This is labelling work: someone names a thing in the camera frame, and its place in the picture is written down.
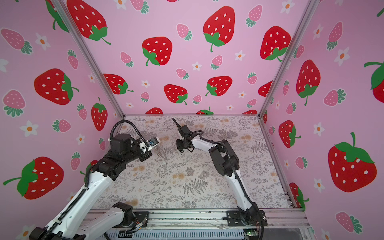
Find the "right aluminium corner post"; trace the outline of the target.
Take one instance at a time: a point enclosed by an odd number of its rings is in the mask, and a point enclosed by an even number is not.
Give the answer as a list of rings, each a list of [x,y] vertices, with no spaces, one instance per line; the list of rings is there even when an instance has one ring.
[[[284,58],[282,60],[282,63],[278,68],[278,71],[277,71],[275,78],[272,82],[270,90],[267,94],[266,100],[265,100],[265,102],[261,108],[261,111],[259,113],[259,119],[260,120],[263,118],[265,111],[267,110],[267,108],[271,102],[271,99],[274,96],[274,93],[275,93],[276,89],[278,88],[280,81],[282,80],[282,78],[283,78],[283,76],[284,76],[284,74],[288,68],[289,63],[291,62],[291,60],[293,58],[294,51],[295,51],[296,47],[298,47],[306,29],[308,28],[308,25],[309,25],[313,15],[315,14],[319,3],[320,3],[319,0],[308,1],[308,4],[305,8],[303,16],[302,16],[302,18],[301,18],[301,20],[300,20],[300,22],[296,28],[295,34],[292,37],[292,41],[288,47],[288,50],[284,54]]]

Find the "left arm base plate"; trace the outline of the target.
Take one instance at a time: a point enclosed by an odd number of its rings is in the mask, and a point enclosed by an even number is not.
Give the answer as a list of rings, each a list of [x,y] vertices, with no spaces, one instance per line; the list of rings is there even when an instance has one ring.
[[[113,228],[135,228],[137,225],[142,224],[140,228],[146,228],[149,220],[150,212],[146,211],[133,211],[128,217],[124,217],[123,222],[114,226]]]

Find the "aluminium corner post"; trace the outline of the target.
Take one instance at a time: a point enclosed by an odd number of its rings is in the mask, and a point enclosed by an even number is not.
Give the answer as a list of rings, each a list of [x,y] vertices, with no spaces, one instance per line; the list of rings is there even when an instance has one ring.
[[[288,68],[289,63],[291,62],[291,60],[293,58],[294,51],[295,51],[296,47],[298,47],[306,29],[308,28],[308,25],[309,25],[313,15],[315,14],[319,3],[320,3],[319,0],[308,1],[308,4],[305,8],[303,16],[302,16],[302,18],[301,18],[301,20],[300,20],[300,22],[296,28],[295,34],[292,37],[292,41],[288,47],[288,50],[284,54],[284,58],[282,60],[282,63],[278,68],[278,71],[277,71],[275,78],[272,82],[270,90],[267,94],[266,100],[265,100],[265,102],[261,108],[261,111],[259,113],[259,119],[260,120],[263,118],[265,111],[267,110],[267,108],[271,102],[271,99],[274,96],[274,93],[275,93],[276,89],[278,88],[280,81],[282,80],[282,78],[283,78],[283,76],[284,76],[284,74]]]
[[[107,80],[105,79],[101,69],[99,68],[95,58],[92,55],[92,52],[88,48],[86,42],[84,41],[83,36],[81,35],[80,31],[78,30],[74,20],[72,19],[66,2],[60,1],[60,0],[53,0],[54,6],[57,8],[57,11],[62,18],[63,22],[69,29],[70,34],[72,35],[74,41],[76,42],[77,46],[79,47],[80,51],[82,52],[82,55],[84,56],[87,64],[89,65],[92,73],[95,75],[96,79],[99,82],[99,85],[102,87],[105,95],[107,96],[109,102],[114,107],[118,118],[124,119],[125,113],[123,112],[121,106],[119,105],[117,99],[114,97],[114,94],[112,90],[110,89]]]

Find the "left aluminium corner post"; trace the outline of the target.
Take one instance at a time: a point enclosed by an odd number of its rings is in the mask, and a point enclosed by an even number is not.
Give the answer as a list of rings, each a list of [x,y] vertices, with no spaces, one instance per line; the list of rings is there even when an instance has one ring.
[[[107,80],[105,79],[101,69],[99,68],[95,58],[92,55],[92,52],[88,48],[86,42],[84,41],[83,36],[81,35],[80,31],[78,30],[74,20],[72,19],[66,2],[60,1],[60,0],[53,0],[54,6],[57,8],[57,11],[62,18],[63,22],[69,29],[70,34],[72,35],[74,41],[76,42],[77,46],[79,47],[80,51],[82,52],[82,55],[84,56],[87,64],[89,65],[92,73],[95,75],[96,79],[99,82],[99,85],[102,87],[105,95],[107,96],[109,102],[114,107],[118,118],[124,119],[125,113],[123,112],[121,106],[119,105],[117,99],[114,97],[114,94],[112,90],[110,89]]]

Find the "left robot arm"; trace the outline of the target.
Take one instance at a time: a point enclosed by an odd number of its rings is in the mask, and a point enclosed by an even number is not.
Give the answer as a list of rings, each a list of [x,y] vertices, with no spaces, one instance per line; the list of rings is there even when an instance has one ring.
[[[151,150],[159,144],[154,137],[146,142],[134,140],[128,134],[111,139],[110,151],[86,173],[85,184],[75,198],[46,227],[36,227],[31,240],[96,240],[113,227],[130,227],[138,230],[140,223],[133,207],[118,202],[105,214],[83,225],[82,222],[102,193],[113,185],[126,165],[134,160],[144,161],[152,156]]]

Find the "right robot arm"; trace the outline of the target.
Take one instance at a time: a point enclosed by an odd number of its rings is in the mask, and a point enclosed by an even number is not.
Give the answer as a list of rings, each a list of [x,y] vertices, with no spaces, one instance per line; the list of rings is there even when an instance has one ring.
[[[182,153],[185,150],[193,152],[199,149],[209,153],[216,171],[224,176],[232,188],[237,208],[239,211],[239,221],[246,226],[259,225],[261,228],[268,223],[263,211],[261,211],[255,201],[251,199],[240,172],[240,160],[227,140],[213,141],[203,137],[203,131],[192,132],[186,125],[181,126],[176,119],[172,119],[176,124],[180,138],[177,140],[177,149]]]

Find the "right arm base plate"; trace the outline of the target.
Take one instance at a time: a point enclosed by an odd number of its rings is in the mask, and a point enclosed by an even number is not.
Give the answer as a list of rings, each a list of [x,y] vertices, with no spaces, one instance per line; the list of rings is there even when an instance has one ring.
[[[229,227],[266,227],[268,225],[264,211],[256,213],[240,210],[227,211],[226,215],[223,219],[227,221]]]

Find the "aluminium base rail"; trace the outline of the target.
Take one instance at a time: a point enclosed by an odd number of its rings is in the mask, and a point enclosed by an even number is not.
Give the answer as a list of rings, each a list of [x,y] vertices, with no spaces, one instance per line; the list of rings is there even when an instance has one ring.
[[[136,221],[118,225],[117,210],[91,210],[74,235],[85,240],[314,240],[300,209],[263,209],[266,226],[245,226],[234,209],[143,209]]]

